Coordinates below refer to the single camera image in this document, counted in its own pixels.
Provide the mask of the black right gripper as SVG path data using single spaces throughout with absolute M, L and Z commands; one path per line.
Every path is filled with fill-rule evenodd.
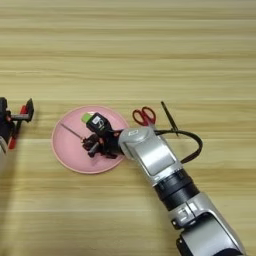
M 119 146 L 119 137 L 121 130 L 107 131 L 104 135 L 98 136 L 91 134 L 89 137 L 83 137 L 83 148 L 87 150 L 88 155 L 93 158 L 100 154 L 108 159 L 116 159 L 123 152 Z

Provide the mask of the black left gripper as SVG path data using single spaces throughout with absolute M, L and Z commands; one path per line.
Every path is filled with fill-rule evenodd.
M 27 113 L 12 115 L 10 111 L 0 113 L 0 137 L 9 140 L 15 130 L 15 122 L 30 122 L 34 114 L 34 104 L 32 98 L 26 103 Z

